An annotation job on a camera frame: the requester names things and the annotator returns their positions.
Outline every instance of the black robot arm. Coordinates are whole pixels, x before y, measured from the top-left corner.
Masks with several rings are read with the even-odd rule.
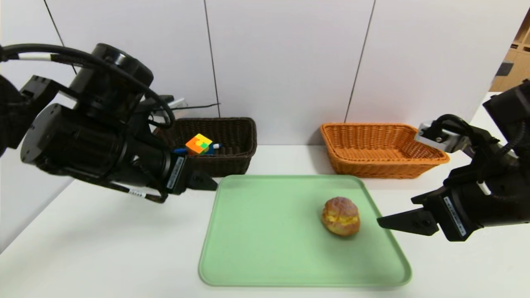
[[[422,124],[416,140],[449,153],[462,150],[471,163],[452,170],[439,189],[412,198],[422,208],[378,218],[379,225],[432,235],[439,224],[448,240],[465,241],[483,227],[530,222],[529,99],[526,81],[484,103],[508,141],[502,147],[454,115]]]
[[[28,52],[51,54],[22,56]],[[217,183],[194,171],[185,155],[173,153],[151,133],[149,124],[173,124],[174,115],[167,104],[173,97],[158,95],[148,87],[153,74],[137,59],[102,43],[91,54],[27,44],[0,48],[0,56],[3,62],[44,57],[83,67],[69,87],[33,76],[17,91],[0,77],[2,153],[6,147],[17,148],[25,136],[22,162],[158,203],[186,188],[216,189]],[[59,92],[75,100],[76,106],[47,106]],[[166,122],[149,120],[152,111],[161,108],[166,111]],[[121,184],[150,187],[160,195]]]

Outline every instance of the brown wicker basket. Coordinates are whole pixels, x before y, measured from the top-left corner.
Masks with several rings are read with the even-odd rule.
[[[328,123],[320,127],[333,169],[365,178],[416,178],[449,161],[444,152],[416,142],[404,124]]]
[[[184,148],[186,142],[202,134],[222,144],[214,155],[192,155],[193,166],[212,177],[245,174],[256,152],[256,124],[251,118],[178,119],[168,129],[157,129],[155,136],[172,149]]]

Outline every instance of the black cable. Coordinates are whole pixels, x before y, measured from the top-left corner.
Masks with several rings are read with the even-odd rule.
[[[136,164],[135,166],[139,167],[140,170],[143,173],[149,175],[150,179],[154,179],[154,177],[151,175],[151,173],[149,171],[147,171],[145,168],[143,168],[139,163]],[[83,182],[86,182],[86,183],[90,183],[90,184],[93,184],[93,185],[105,187],[105,188],[112,189],[112,190],[126,192],[128,194],[131,193],[130,192],[131,191],[130,188],[122,186],[122,185],[119,185],[119,184],[116,184],[116,183],[112,183],[110,181],[106,181],[104,179],[94,178],[94,177],[91,177],[91,176],[88,176],[88,175],[85,175],[85,174],[81,174],[81,173],[78,173],[78,172],[73,172],[73,171],[66,171],[66,173],[69,176],[71,176],[72,178],[80,180],[80,181],[83,181]],[[158,183],[158,181],[156,181],[156,179],[154,179],[153,181],[154,181],[154,183],[157,184],[157,186],[160,187],[160,184]],[[167,192],[162,187],[160,189],[157,188],[157,190],[158,190],[158,192],[160,192],[160,196],[145,194],[145,198],[148,199],[148,200],[151,200],[153,202],[156,202],[156,203],[165,202],[165,200],[168,197]]]
[[[482,169],[478,173],[477,181],[479,183],[484,182],[484,172],[495,162],[497,162],[499,159],[501,159],[504,155],[506,155],[510,150],[515,148],[525,137],[526,134],[526,121],[523,120],[521,122],[521,126],[519,130],[517,131],[517,135],[510,141],[508,144],[504,145],[499,151],[495,152],[495,154],[490,158],[486,164],[482,167]]]
[[[155,201],[157,203],[163,203],[166,201],[167,197],[168,197],[168,193],[167,193],[167,190],[165,189],[165,187],[163,185],[160,184],[160,182],[158,181],[158,179],[156,179],[153,174],[150,172],[150,170],[148,170],[147,168],[145,168],[143,165],[142,165],[142,162],[140,160],[140,158],[137,158],[135,159],[133,162],[132,162],[132,165],[138,169],[140,169],[140,171],[149,178],[149,180],[151,180],[151,183],[153,184],[153,186],[155,187],[156,190],[158,190],[158,192],[160,192],[160,196],[154,196],[154,195],[147,195],[149,197],[145,197],[146,199],[149,199],[151,201]]]
[[[171,112],[171,108],[164,100],[160,98],[158,94],[156,94],[148,86],[144,85],[142,82],[135,79],[130,74],[123,71],[115,64],[107,63],[105,60],[92,56],[86,52],[62,46],[44,45],[40,43],[23,43],[19,45],[10,45],[3,48],[3,56],[6,57],[8,60],[18,59],[19,54],[27,52],[47,52],[78,58],[90,64],[100,66],[111,73],[118,74],[127,79],[128,81],[132,82],[134,85],[136,85],[136,87],[139,88],[140,91],[146,94],[147,98],[153,98],[154,100],[156,100],[163,108],[163,110],[167,113],[167,116],[169,118],[169,121],[167,123],[159,123],[148,120],[147,122],[149,124],[152,124],[157,127],[170,128],[173,125],[173,122],[175,121],[175,116]]]
[[[183,108],[171,108],[171,110],[176,111],[176,110],[202,109],[202,108],[209,108],[209,107],[214,107],[214,106],[218,106],[218,105],[220,105],[220,103],[212,103],[212,104],[208,104],[206,106],[191,106],[191,107],[183,107]],[[153,110],[151,110],[151,112],[156,112],[156,111],[163,111],[163,110],[162,109],[153,109]]]
[[[52,62],[67,64],[67,65],[72,65],[72,66],[77,66],[77,67],[82,67],[82,68],[95,68],[94,65],[88,63],[84,59],[70,57],[66,55],[51,54],[50,59]]]
[[[440,123],[446,120],[449,120],[453,122],[454,124],[460,126],[465,131],[467,137],[470,138],[471,143],[473,143],[475,133],[473,132],[473,128],[471,127],[471,125],[469,125],[469,123],[467,123],[464,119],[456,115],[453,115],[453,114],[441,115],[440,117],[438,117],[438,119],[436,119],[436,121]]]

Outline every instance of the label sticker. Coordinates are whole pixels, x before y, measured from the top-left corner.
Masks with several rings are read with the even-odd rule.
[[[142,198],[145,198],[145,196],[147,195],[145,192],[141,192],[136,189],[129,189],[129,194]]]
[[[175,166],[173,167],[173,171],[171,172],[171,176],[169,177],[169,180],[167,181],[166,187],[169,189],[173,189],[173,186],[175,186],[176,179],[178,178],[180,174],[180,170],[182,169],[182,165],[184,164],[184,158],[182,156],[179,156],[176,159]]]
[[[449,208],[449,213],[451,213],[451,217],[453,218],[453,221],[455,222],[458,230],[460,231],[460,235],[462,235],[462,237],[465,236],[466,232],[465,232],[464,225],[462,224],[460,217],[456,213],[453,203],[451,203],[451,200],[449,199],[449,197],[444,197],[444,202],[445,202],[445,205],[447,205],[447,208]]]

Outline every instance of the toy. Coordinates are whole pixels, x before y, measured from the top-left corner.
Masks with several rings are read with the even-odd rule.
[[[209,138],[202,134],[197,134],[186,143],[186,148],[190,154],[205,154],[208,152],[211,143],[212,141]]]

